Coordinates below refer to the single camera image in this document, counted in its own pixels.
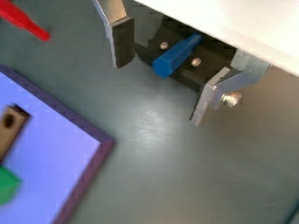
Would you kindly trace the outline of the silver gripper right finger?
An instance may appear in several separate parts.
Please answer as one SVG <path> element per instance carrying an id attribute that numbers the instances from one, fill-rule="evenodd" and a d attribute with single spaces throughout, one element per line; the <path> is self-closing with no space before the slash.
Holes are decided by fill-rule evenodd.
<path id="1" fill-rule="evenodd" d="M 201 123 L 208 107 L 217 109 L 223 104 L 231 108 L 240 101 L 239 90 L 257 83 L 271 64 L 253 55 L 237 50 L 231 61 L 209 79 L 200 92 L 189 121 L 193 125 Z"/>

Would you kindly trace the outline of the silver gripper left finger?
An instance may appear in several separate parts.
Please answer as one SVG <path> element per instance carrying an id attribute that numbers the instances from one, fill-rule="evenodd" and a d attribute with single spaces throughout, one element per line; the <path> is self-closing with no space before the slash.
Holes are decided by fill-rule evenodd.
<path id="1" fill-rule="evenodd" d="M 135 20 L 127 15 L 123 0 L 91 0 L 105 27 L 116 68 L 135 58 Z"/>

